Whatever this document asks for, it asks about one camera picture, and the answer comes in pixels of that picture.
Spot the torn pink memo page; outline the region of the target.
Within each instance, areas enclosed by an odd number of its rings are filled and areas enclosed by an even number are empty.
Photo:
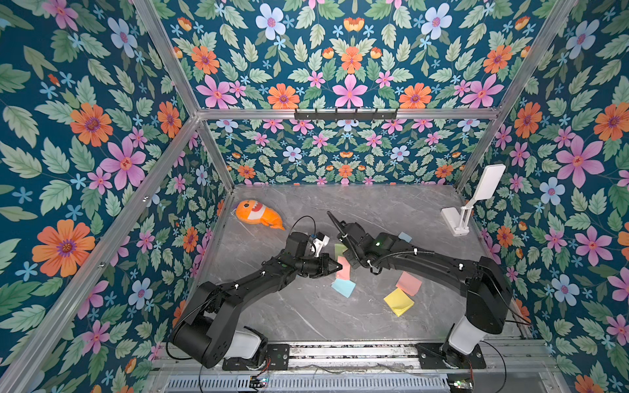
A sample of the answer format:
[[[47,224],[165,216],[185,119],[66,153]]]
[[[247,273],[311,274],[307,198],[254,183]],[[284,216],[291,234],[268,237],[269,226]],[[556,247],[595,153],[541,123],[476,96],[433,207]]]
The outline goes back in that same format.
[[[336,278],[340,280],[350,280],[351,279],[351,266],[347,259],[343,256],[337,257],[337,263],[342,265],[342,269],[337,271]]]

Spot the torn green memo page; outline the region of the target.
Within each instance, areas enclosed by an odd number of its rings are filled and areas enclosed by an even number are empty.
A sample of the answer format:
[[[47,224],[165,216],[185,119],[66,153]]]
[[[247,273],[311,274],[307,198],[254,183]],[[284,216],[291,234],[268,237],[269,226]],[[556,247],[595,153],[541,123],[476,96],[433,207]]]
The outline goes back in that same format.
[[[335,256],[338,258],[344,255],[344,252],[347,251],[347,247],[341,243],[338,243],[334,245],[334,251]]]

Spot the torn blue memo page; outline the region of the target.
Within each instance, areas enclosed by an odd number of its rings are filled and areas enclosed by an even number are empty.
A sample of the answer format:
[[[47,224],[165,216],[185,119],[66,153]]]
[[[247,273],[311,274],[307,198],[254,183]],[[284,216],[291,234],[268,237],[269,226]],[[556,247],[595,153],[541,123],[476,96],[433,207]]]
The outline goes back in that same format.
[[[331,288],[345,298],[350,298],[355,290],[355,286],[356,284],[352,280],[337,278],[334,280]]]

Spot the small blue memo pad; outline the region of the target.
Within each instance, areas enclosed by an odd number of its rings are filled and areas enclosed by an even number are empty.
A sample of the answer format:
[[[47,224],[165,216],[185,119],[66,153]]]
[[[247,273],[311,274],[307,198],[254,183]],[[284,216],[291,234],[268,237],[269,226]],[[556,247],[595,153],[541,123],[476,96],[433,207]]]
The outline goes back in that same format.
[[[404,233],[404,232],[400,232],[400,233],[399,233],[399,235],[398,235],[398,237],[399,237],[399,239],[401,239],[402,241],[409,242],[409,243],[411,243],[411,242],[412,242],[412,237],[411,237],[410,235],[408,235],[408,234]]]

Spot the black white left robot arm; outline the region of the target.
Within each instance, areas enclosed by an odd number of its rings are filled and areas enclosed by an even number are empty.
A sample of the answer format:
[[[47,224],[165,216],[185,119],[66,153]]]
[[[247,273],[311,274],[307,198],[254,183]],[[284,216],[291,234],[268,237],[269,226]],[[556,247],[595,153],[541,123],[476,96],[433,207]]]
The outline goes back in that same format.
[[[188,300],[169,342],[205,368],[222,360],[260,368],[267,360],[268,338],[252,327],[237,330],[242,311],[283,290],[298,276],[322,278],[342,269],[342,264],[317,249],[309,235],[292,233],[278,255],[264,261],[257,272],[229,283],[201,284]]]

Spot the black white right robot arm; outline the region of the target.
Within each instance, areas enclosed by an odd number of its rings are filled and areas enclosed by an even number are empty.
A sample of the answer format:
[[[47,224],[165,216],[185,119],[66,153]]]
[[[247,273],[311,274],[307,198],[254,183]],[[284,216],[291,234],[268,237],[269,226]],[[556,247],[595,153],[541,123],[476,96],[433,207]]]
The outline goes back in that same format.
[[[450,330],[443,345],[445,352],[470,355],[488,335],[504,330],[513,298],[513,288],[492,258],[465,260],[416,247],[398,236],[368,234],[360,224],[329,219],[338,230],[337,239],[347,247],[345,257],[379,275],[383,270],[417,274],[457,291],[466,300],[464,316]]]

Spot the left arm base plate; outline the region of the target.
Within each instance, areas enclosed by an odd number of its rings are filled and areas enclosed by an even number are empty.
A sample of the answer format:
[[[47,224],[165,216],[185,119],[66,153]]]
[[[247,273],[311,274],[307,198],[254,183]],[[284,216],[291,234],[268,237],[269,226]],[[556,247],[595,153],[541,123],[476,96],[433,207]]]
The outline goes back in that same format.
[[[288,369],[290,357],[290,345],[288,344],[265,344],[257,349],[254,355],[249,358],[233,357],[223,361],[223,371],[248,371],[262,372],[264,370]]]

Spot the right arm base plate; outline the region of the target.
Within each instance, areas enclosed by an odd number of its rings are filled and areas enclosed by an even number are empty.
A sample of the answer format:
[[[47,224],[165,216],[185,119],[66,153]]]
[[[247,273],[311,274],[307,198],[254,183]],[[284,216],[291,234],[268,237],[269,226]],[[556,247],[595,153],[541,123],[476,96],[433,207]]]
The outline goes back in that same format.
[[[480,345],[465,355],[447,343],[418,343],[415,345],[422,369],[486,369],[486,361]]]

